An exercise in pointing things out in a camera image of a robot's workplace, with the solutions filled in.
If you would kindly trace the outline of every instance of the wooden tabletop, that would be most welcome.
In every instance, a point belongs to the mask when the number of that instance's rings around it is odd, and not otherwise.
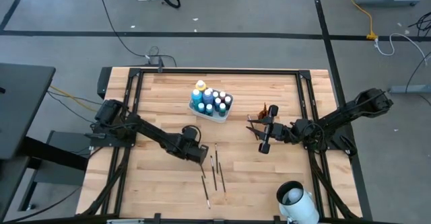
[[[123,101],[128,72],[127,67],[112,68],[106,100]],[[329,73],[310,72],[319,116],[324,116],[336,109]],[[189,110],[191,90],[199,79],[208,87],[234,96],[225,123],[200,118]],[[303,88],[307,95],[305,82]],[[207,207],[200,167],[167,154],[158,143],[138,135],[127,170],[121,217],[152,218],[154,213],[161,213],[162,218],[169,219],[272,220],[274,215],[280,215],[275,193],[284,182],[299,181],[312,192],[308,155],[301,145],[270,141],[269,154],[257,151],[259,142],[246,129],[246,120],[247,114],[255,116],[261,111],[265,102],[279,106],[277,122],[289,125],[301,118],[296,80],[291,75],[146,73],[138,114],[168,133],[179,133],[188,124],[201,129],[201,143],[209,146],[203,168],[211,209]],[[310,112],[308,97],[306,103]],[[216,176],[218,191],[214,188],[209,160],[210,155],[215,156],[214,143],[218,144],[226,193],[220,175]],[[106,147],[89,161],[77,213],[86,210],[104,187],[111,155],[112,149]],[[341,151],[328,151],[327,159],[334,189],[351,211],[361,216],[349,159]],[[110,212],[116,188],[112,191]],[[329,216],[326,192],[321,189]]]

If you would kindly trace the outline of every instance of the concrete floor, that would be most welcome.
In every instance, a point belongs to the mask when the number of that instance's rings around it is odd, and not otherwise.
[[[179,10],[160,2],[105,0],[114,27],[124,32],[273,32],[320,34],[313,0],[181,0]],[[0,0],[0,18],[13,0]],[[368,18],[349,0],[321,0],[333,35],[366,35]],[[416,34],[408,24],[429,12],[431,0],[415,7],[372,8],[374,31]],[[21,0],[6,30],[110,32],[100,0]],[[179,67],[260,67],[329,69],[322,40],[273,38],[124,38],[135,52],[158,46],[161,54],[175,57]],[[332,41],[347,100],[370,87],[387,89],[405,84],[421,60],[408,42],[395,42],[397,52],[384,57],[373,42]],[[419,43],[425,53],[431,42]],[[388,42],[382,49],[390,50]],[[128,53],[114,37],[0,36],[0,61],[57,68],[53,85],[71,94],[101,101],[96,82],[103,66],[141,65],[146,60]],[[166,60],[167,66],[173,66]],[[412,83],[431,83],[430,67],[422,67]],[[353,123],[362,172],[376,221],[427,223],[431,199],[431,145],[427,123],[430,106],[420,97],[391,96],[391,111],[375,119]],[[86,118],[94,115],[67,102]],[[85,133],[87,122],[45,97],[28,135],[45,141],[51,130]],[[41,184],[32,202],[42,209],[68,195],[75,186]],[[19,195],[7,219],[16,212]],[[79,193],[55,209],[33,219],[72,216]]]

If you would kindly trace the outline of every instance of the desk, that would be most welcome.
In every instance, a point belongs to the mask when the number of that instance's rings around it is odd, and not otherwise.
[[[5,89],[0,94],[0,222],[27,167],[38,170],[47,160],[86,169],[86,158],[26,136],[54,72],[54,67],[0,63],[0,87]],[[21,205],[28,204],[34,187],[29,186]]]
[[[128,67],[112,68],[106,99],[123,101],[128,74]],[[336,109],[329,73],[311,70],[310,74],[317,109],[323,116]],[[191,90],[199,79],[208,87],[234,96],[234,105],[225,123],[197,117],[188,109]],[[308,98],[305,101],[310,109]],[[262,110],[264,102],[279,106],[278,122],[289,124],[302,118],[295,76],[145,73],[138,114],[168,133],[178,133],[187,124],[201,129],[201,143],[210,148],[203,169],[211,209],[206,205],[200,167],[170,156],[158,143],[138,135],[131,150],[120,216],[152,218],[155,213],[161,213],[163,219],[272,220],[274,215],[280,215],[275,193],[281,184],[297,180],[312,191],[308,155],[301,145],[272,141],[268,155],[257,151],[259,142],[246,129],[249,125],[246,120],[247,114],[256,115]],[[225,194],[219,175],[216,177],[218,191],[214,188],[209,160],[210,155],[215,155],[214,143],[218,144],[223,167]],[[89,160],[77,213],[86,210],[104,187],[111,155],[112,149],[104,148]],[[361,216],[349,159],[340,151],[328,151],[327,159],[334,189],[352,212]],[[325,213],[329,216],[325,190],[321,190]],[[109,213],[116,193],[114,188]]]

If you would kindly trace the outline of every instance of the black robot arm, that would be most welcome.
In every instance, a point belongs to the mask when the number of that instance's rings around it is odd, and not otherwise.
[[[374,118],[388,112],[393,105],[381,89],[369,89],[361,92],[354,100],[339,107],[336,111],[313,122],[309,119],[298,119],[291,122],[292,127],[280,123],[274,123],[274,117],[277,116],[278,106],[270,106],[269,112],[262,120],[249,120],[249,122],[260,123],[265,125],[263,132],[251,127],[253,131],[263,142],[259,145],[259,151],[268,153],[270,145],[269,138],[284,143],[302,144],[314,150],[326,149],[325,143],[331,141],[334,145],[352,145],[352,143],[343,136],[334,137],[335,132],[342,126],[365,116]]]
[[[182,133],[166,133],[141,119],[138,114],[130,112],[125,116],[126,112],[127,108],[122,102],[106,100],[96,114],[97,122],[93,126],[93,133],[87,136],[95,141],[114,138],[120,142],[130,143],[136,139],[136,133],[141,133],[159,143],[161,148],[175,157],[199,164],[205,160],[208,146],[199,146],[199,141],[195,140],[199,130],[197,127],[185,126]]]

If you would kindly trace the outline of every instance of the white bottle cap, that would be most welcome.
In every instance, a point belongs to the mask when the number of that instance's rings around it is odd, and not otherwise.
[[[199,80],[196,84],[198,87],[203,87],[205,85],[205,83],[202,80]]]

